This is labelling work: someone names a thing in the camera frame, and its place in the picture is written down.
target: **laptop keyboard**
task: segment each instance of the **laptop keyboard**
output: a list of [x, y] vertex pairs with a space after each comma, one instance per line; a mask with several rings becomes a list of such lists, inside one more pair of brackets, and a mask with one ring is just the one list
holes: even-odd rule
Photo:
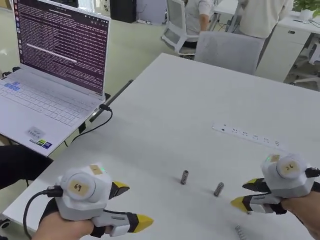
[[49, 89], [27, 86], [8, 78], [0, 80], [0, 96], [68, 126], [73, 126], [93, 110], [93, 103], [76, 101]]

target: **laptop screen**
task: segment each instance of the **laptop screen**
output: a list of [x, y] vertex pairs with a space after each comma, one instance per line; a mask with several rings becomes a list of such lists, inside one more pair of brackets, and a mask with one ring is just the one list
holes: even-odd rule
[[109, 21], [37, 0], [13, 0], [20, 62], [102, 95]]

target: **white shirt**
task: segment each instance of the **white shirt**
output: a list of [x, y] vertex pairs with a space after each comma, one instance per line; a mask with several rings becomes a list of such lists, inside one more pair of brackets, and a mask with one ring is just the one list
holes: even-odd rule
[[213, 0], [188, 0], [185, 6], [186, 33], [188, 35], [199, 35], [201, 31], [199, 16], [205, 14], [211, 18], [213, 13]]
[[279, 20], [293, 8], [294, 0], [239, 0], [244, 10], [239, 30], [245, 35], [266, 39]]

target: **black pants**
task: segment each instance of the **black pants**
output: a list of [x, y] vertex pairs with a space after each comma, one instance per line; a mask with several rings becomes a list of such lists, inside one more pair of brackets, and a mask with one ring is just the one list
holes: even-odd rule
[[185, 41], [183, 44], [183, 47], [189, 48], [189, 49], [196, 49], [197, 48], [197, 41]]
[[35, 180], [52, 160], [22, 145], [0, 146], [0, 189], [19, 180]]

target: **blue keyboard key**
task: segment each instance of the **blue keyboard key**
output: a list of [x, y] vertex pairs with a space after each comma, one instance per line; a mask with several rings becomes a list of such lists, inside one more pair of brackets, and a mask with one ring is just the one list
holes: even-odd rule
[[12, 86], [13, 91], [18, 91], [20, 88], [16, 86]]

